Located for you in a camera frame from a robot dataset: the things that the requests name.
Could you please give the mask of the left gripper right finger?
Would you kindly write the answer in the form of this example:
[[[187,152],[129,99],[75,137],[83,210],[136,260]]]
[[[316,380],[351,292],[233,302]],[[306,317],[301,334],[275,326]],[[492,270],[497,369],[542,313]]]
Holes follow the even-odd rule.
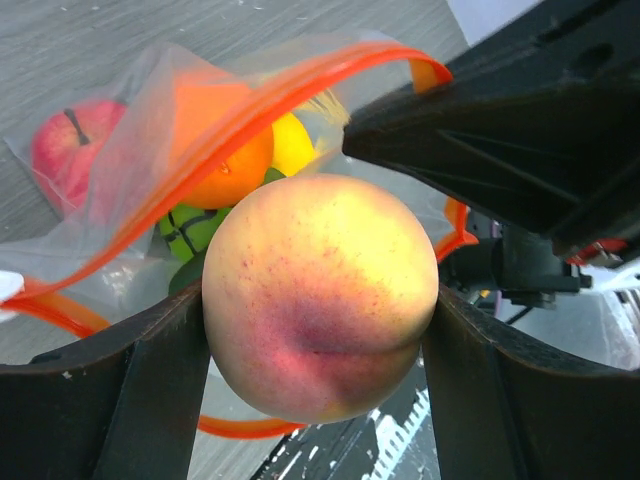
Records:
[[[442,478],[638,478],[638,372],[554,348],[447,287],[423,356]]]

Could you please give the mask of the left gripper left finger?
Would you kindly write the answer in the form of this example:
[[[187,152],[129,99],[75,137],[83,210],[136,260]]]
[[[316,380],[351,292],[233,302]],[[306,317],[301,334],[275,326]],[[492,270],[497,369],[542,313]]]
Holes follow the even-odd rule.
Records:
[[[184,479],[210,354],[201,287],[1,368],[4,479]]]

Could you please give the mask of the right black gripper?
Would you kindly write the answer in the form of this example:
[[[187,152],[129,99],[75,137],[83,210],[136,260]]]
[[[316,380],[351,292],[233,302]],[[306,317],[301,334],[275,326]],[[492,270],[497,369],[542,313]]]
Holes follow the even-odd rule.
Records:
[[[448,65],[451,83],[359,109],[343,152],[409,174],[485,215],[580,250],[639,245],[639,4],[544,1]],[[472,214],[479,241],[441,281],[553,308],[592,277],[550,240]]]

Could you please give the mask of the dark green avocado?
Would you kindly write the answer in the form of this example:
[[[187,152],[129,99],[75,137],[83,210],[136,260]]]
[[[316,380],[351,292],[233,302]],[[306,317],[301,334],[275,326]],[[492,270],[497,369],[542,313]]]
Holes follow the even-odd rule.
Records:
[[[168,294],[174,295],[202,277],[206,251],[202,250],[182,265],[169,282]]]

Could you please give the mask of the green striped melon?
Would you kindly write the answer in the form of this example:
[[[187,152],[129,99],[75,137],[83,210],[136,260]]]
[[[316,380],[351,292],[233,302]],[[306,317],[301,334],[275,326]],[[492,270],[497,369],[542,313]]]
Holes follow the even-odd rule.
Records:
[[[170,252],[186,263],[207,249],[213,235],[232,208],[200,209],[177,205],[157,223]]]

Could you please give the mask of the peach fruit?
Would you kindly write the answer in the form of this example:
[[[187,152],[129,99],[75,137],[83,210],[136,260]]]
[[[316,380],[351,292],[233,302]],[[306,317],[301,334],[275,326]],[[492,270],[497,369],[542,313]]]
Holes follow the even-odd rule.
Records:
[[[434,250],[412,211],[377,185],[328,173],[243,199],[202,277],[223,378],[256,410],[306,424],[383,403],[414,365],[437,295]]]

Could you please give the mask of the clear zip top bag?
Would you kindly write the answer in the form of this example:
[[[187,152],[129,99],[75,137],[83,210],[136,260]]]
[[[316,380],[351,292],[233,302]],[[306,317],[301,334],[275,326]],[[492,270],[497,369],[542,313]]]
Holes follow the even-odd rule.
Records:
[[[232,73],[217,68],[178,47],[164,50],[158,64],[115,126],[90,169],[85,202],[43,237],[30,251],[3,245],[1,254],[15,265],[1,271],[1,317],[25,314],[86,338],[105,330],[109,321],[83,303],[68,297],[70,287],[90,278],[128,271],[124,253],[145,236],[183,197],[189,188],[186,173],[169,164],[174,124],[174,76],[207,72],[248,85],[245,98],[253,105],[251,119],[261,130],[287,113],[304,125],[316,158],[297,174],[324,174],[322,164],[340,147],[341,130],[350,114],[337,98],[338,90],[355,91],[385,64],[404,61],[413,93],[425,93],[449,83],[452,74],[425,53],[394,41],[359,41],[329,53],[277,66],[263,74]],[[252,192],[290,178],[270,166]],[[450,231],[431,242],[436,262],[456,248],[473,242],[465,230],[466,207],[449,200],[444,217]],[[200,427],[227,438],[254,439],[287,433],[306,423],[289,422],[262,412],[257,421],[226,421],[201,417]]]

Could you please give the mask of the yellow lemon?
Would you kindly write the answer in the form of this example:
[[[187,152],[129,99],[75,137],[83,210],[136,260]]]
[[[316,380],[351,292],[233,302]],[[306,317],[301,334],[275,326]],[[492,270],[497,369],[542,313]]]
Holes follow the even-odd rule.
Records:
[[[316,158],[316,151],[302,122],[287,113],[272,124],[271,166],[287,177],[297,174]]]

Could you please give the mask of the red apple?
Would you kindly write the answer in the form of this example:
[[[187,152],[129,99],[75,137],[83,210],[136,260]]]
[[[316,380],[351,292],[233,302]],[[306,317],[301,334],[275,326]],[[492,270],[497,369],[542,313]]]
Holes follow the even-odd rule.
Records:
[[[84,204],[93,161],[125,111],[114,100],[75,103],[52,115],[33,135],[34,179],[62,215]]]

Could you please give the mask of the orange fruit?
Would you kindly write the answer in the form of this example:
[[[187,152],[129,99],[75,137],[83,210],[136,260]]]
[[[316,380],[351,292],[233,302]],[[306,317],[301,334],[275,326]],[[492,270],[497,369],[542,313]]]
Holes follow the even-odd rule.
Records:
[[[169,164],[186,173],[180,202],[199,209],[230,207],[263,182],[274,151],[273,129],[251,119],[248,85],[226,76],[174,76]]]

